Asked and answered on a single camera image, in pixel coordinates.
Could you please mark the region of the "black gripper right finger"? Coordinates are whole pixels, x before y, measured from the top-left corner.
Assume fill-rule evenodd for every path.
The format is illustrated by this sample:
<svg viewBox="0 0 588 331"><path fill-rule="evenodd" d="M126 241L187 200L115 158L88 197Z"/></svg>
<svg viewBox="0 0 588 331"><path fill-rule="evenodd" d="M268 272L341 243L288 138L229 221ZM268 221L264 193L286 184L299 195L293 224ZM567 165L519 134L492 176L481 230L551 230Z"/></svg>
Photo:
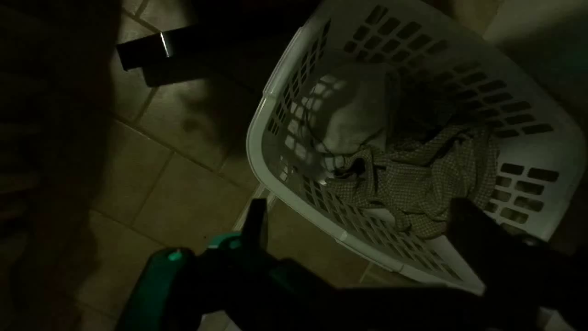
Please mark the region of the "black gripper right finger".
<svg viewBox="0 0 588 331"><path fill-rule="evenodd" d="M530 246L496 224L472 200L450 202L448 239L486 287L540 285L540 265Z"/></svg>

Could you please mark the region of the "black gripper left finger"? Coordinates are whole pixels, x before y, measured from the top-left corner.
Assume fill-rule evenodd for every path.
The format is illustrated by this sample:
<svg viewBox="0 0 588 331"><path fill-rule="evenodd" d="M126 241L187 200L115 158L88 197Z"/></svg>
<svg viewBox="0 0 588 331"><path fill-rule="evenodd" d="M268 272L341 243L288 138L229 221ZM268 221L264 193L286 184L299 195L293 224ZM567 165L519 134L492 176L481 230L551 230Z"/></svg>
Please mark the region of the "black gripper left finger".
<svg viewBox="0 0 588 331"><path fill-rule="evenodd" d="M264 250L268 243L266 200L251 198L240 230L242 244Z"/></svg>

